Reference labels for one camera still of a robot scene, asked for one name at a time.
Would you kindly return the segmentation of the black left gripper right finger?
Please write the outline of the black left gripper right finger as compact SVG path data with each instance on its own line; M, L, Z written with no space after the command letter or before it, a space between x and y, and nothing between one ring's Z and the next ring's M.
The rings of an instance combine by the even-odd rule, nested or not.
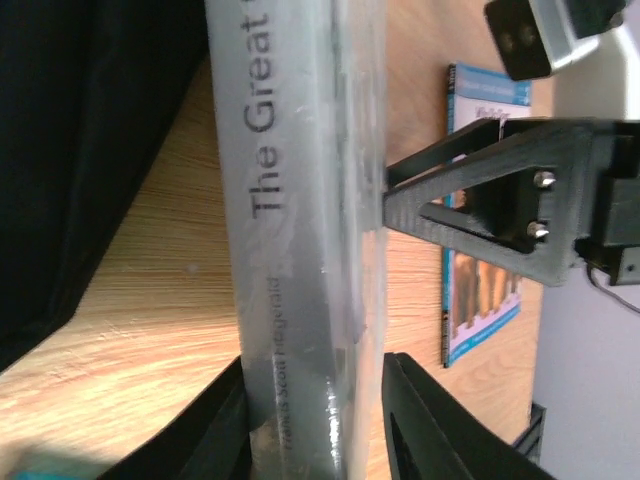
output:
M550 479L484 427L406 353L384 355L382 405L393 479Z

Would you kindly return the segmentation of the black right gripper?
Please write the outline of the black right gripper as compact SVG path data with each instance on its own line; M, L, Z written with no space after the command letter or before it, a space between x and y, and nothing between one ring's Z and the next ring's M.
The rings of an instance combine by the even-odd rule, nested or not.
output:
M384 223L548 286L566 280L574 244L611 286L637 285L639 123L593 138L592 123L537 127L459 155L389 185Z

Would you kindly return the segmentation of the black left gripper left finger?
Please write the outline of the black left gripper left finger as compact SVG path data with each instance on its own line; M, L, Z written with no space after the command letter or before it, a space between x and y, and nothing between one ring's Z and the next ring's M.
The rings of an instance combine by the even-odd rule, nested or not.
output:
M235 359L169 425L102 479L248 479L251 451L241 361Z

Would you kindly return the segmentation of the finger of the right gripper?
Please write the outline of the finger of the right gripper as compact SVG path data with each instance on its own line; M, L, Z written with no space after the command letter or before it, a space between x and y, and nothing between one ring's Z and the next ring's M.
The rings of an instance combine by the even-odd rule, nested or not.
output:
M591 124L594 121L594 117L479 119L388 167L387 183L399 185L438 165L447 164L459 155L469 155L494 145L503 138L537 127L565 127Z

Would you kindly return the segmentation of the grey hardcover book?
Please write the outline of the grey hardcover book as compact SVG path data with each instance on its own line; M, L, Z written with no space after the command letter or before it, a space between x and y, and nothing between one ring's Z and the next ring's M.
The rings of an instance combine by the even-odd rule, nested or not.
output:
M362 479L386 328L382 1L210 1L253 469Z

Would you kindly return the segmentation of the black backpack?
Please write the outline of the black backpack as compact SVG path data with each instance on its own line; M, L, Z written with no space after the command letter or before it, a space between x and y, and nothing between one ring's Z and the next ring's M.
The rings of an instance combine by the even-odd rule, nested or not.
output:
M1 364L74 315L207 50L200 1L1 5Z

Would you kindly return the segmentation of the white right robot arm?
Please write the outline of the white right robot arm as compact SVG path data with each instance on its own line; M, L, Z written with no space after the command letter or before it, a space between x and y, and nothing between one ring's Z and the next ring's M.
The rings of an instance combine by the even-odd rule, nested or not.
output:
M550 118L483 119L396 163L384 222L548 286L576 260L639 281L639 53L624 1L491 1L515 81L553 78Z

